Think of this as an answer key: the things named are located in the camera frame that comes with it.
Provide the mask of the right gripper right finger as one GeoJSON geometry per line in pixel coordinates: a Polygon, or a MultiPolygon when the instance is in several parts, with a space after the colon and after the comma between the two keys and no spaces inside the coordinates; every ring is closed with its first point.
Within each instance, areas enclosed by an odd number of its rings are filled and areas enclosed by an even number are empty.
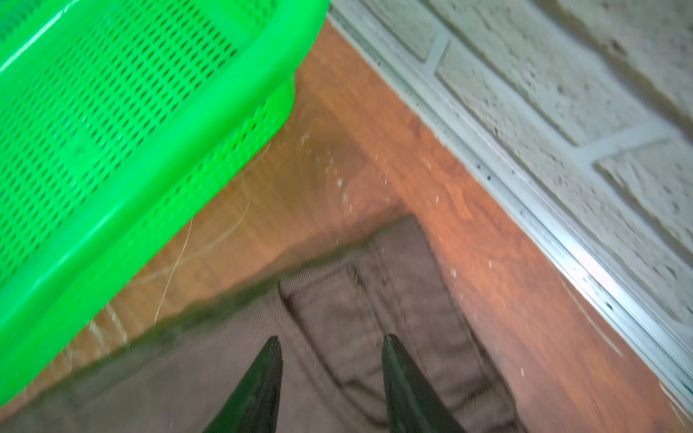
{"type": "Polygon", "coordinates": [[[384,391],[391,432],[465,432],[395,335],[384,338],[384,391]]]}

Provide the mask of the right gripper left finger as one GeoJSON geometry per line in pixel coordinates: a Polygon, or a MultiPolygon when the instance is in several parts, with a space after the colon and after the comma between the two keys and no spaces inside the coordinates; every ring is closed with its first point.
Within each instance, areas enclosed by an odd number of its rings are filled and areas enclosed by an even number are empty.
{"type": "Polygon", "coordinates": [[[270,337],[204,433],[276,432],[283,377],[279,338],[270,337]]]}

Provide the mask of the brown trousers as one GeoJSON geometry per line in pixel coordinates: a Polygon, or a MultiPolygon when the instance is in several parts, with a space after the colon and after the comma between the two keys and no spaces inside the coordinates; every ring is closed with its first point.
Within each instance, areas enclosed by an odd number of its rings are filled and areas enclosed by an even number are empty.
{"type": "Polygon", "coordinates": [[[281,432],[386,432],[382,351],[402,346],[456,424],[522,432],[510,387],[453,301],[419,221],[167,319],[4,420],[5,432],[200,432],[266,341],[281,432]]]}

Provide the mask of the green plastic basket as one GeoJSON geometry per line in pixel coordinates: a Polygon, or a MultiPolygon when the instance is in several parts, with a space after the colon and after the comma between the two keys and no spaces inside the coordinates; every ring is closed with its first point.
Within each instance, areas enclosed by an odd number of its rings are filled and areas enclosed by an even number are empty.
{"type": "Polygon", "coordinates": [[[327,12],[2,3],[2,402],[282,128],[327,12]]]}

